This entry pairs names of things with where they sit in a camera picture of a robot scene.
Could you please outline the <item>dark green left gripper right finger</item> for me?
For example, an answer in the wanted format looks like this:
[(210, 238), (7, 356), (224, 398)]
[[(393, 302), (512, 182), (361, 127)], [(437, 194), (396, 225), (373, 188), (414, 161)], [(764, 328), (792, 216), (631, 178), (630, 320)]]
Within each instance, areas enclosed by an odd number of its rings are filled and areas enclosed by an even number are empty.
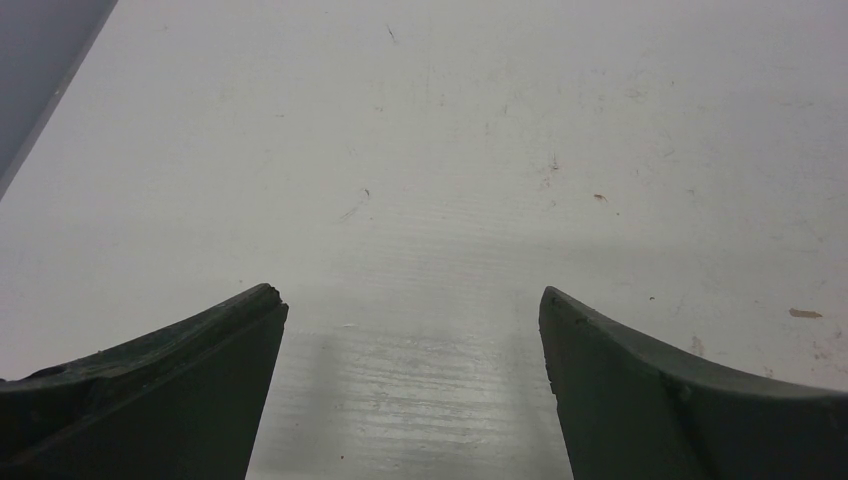
[(735, 370), (548, 287), (539, 331), (577, 479), (843, 479), (847, 395)]

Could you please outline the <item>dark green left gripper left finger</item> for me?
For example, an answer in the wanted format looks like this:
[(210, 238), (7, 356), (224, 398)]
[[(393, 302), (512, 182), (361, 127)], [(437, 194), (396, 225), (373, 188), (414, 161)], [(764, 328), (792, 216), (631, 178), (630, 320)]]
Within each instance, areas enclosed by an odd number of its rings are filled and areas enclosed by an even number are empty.
[(254, 286), (1, 384), (5, 479), (242, 479), (288, 314)]

